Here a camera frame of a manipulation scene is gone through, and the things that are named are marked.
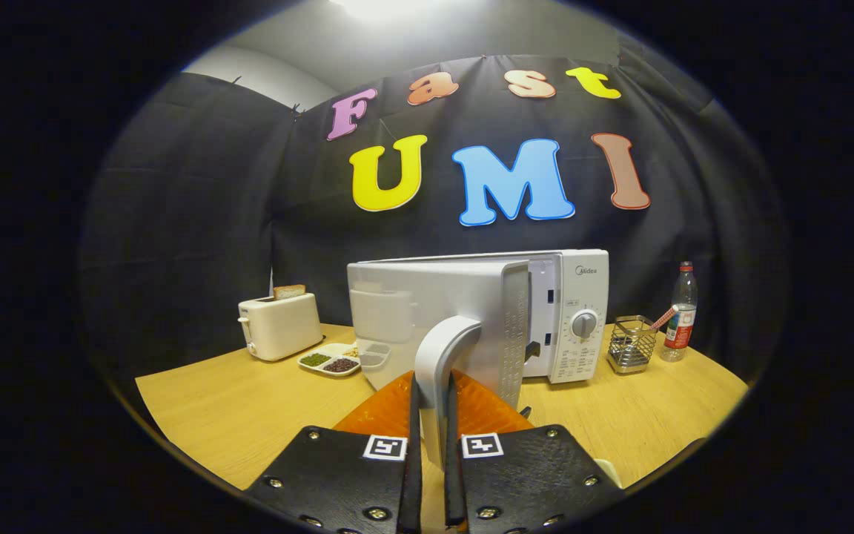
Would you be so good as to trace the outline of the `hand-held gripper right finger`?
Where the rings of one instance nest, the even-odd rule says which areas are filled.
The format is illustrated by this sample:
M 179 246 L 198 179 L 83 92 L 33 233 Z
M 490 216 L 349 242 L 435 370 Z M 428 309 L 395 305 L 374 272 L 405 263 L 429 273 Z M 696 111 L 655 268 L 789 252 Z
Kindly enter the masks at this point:
M 626 497 L 568 429 L 533 426 L 464 372 L 446 416 L 446 521 L 462 533 L 563 533 Z

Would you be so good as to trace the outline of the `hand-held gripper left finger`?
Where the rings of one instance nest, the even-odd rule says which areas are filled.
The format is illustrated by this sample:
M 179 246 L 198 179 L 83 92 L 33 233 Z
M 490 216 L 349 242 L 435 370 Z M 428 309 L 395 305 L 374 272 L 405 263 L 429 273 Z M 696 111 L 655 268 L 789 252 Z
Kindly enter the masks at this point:
M 318 533 L 417 533 L 420 389 L 403 373 L 333 429 L 305 426 L 246 495 Z

